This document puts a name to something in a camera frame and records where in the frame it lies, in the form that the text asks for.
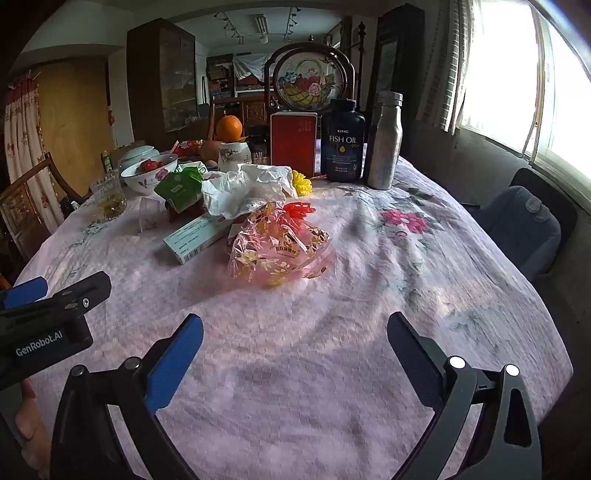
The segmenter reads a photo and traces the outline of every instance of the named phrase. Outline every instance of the black supplement bottle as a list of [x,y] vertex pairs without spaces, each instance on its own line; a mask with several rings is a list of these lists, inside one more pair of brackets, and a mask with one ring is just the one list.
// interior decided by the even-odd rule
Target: black supplement bottle
[[359,180],[363,164],[365,118],[355,112],[355,100],[335,98],[322,116],[320,172],[328,181]]

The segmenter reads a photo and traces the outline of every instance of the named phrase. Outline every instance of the white bowl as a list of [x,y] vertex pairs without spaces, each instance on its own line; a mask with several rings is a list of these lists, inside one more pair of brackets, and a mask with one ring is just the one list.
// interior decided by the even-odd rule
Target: white bowl
[[144,161],[148,158],[154,158],[156,155],[160,155],[158,150],[156,150],[154,147],[150,147],[149,145],[134,148],[121,157],[121,160],[119,161],[119,173],[123,173],[126,168],[139,161]]
[[177,154],[157,155],[155,157],[151,157],[150,160],[163,161],[164,167],[160,167],[156,170],[146,173],[137,173],[139,165],[144,161],[141,160],[136,164],[127,167],[121,173],[121,178],[125,180],[125,183],[130,189],[142,195],[152,195],[156,185],[160,182],[160,180],[162,180],[168,174],[168,172],[171,172],[177,168],[177,158]]

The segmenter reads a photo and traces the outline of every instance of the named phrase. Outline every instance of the bottle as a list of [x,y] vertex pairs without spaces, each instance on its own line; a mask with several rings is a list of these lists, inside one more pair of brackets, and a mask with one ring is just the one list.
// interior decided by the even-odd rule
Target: bottle
[[389,190],[402,144],[402,94],[380,92],[369,127],[363,181],[377,190]]
[[105,169],[105,173],[109,173],[111,170],[113,170],[113,165],[111,164],[111,156],[106,150],[100,154],[100,159],[103,162],[103,168]]
[[365,118],[355,112],[355,100],[334,98],[330,106],[322,116],[320,172],[329,181],[351,183],[361,176]]

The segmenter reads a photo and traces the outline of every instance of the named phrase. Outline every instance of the glass jar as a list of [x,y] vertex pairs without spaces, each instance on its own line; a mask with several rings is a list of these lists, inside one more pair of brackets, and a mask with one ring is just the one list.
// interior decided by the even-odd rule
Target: glass jar
[[112,170],[104,178],[94,182],[90,185],[90,191],[102,220],[112,220],[125,211],[127,202],[118,170]]

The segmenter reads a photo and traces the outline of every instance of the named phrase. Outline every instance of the glass cup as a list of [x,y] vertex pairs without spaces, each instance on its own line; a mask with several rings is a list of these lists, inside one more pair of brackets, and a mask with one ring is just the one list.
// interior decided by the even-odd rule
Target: glass cup
[[112,220],[121,215],[127,207],[119,172],[111,170],[104,178],[90,185],[102,220]]
[[144,232],[151,228],[163,225],[168,220],[168,212],[164,202],[149,197],[142,197],[139,201],[139,231]]

